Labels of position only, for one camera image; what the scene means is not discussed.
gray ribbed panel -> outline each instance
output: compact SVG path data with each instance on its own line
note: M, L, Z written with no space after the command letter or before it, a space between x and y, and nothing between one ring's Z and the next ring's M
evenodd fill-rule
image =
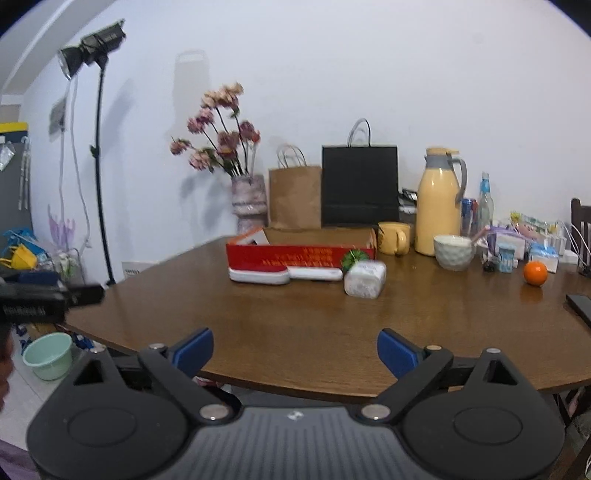
M154 480L433 480L392 431L352 420L343 407L248 407L222 427L206 427L184 456Z

soda can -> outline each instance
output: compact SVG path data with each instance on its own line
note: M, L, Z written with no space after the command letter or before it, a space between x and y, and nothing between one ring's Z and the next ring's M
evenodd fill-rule
M476 214L478 202L476 199L462 199L462 223L460 227L461 236L473 236L478 229Z

wooden table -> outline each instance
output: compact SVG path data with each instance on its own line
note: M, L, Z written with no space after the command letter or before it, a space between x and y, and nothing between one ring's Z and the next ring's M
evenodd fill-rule
M172 345L207 326L215 352L202 375L325 400L360 402L393 383L376 354L384 327L461 356L499 347L546 392L591 384L591 330L564 302L566 293L591 295L591 280L574 267L536 288L520 271L484 273L477 260L455 273L413 252L381 259L387 284L364 300L342 283L233 283L220 239L110 288L101 305L72 310L67 322L123 352Z

black light stand pole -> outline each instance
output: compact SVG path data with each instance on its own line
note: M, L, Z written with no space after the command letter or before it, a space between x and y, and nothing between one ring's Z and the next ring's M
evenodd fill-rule
M100 55L96 59L96 63L100 67L100 79L99 79L99 97L96 101L96 128L95 128L95 144L90 146L90 153L95 159L95 182L96 182L96 203L99 209L99 224L100 224L100 237L103 242L103 250L105 251L105 263L107 265L107 273L109 274L109 280L107 285L115 285L115 279L113 278L113 269L111 268L111 258L109 256L109 245L107 244L107 235L105 231L105 216L103 215L103 196L100 187L100 108L103 101L103 83L105 81L105 69L108 62L107 55Z

yellow thermos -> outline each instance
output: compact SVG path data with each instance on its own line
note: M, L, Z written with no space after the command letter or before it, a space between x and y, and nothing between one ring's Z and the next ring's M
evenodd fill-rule
M460 208L466 190L466 163L457 150L443 147L427 149L427 165L417 192L417 226L414 248L423 255L435 255L433 237L460 235ZM462 185L457 183L453 164L462 169Z

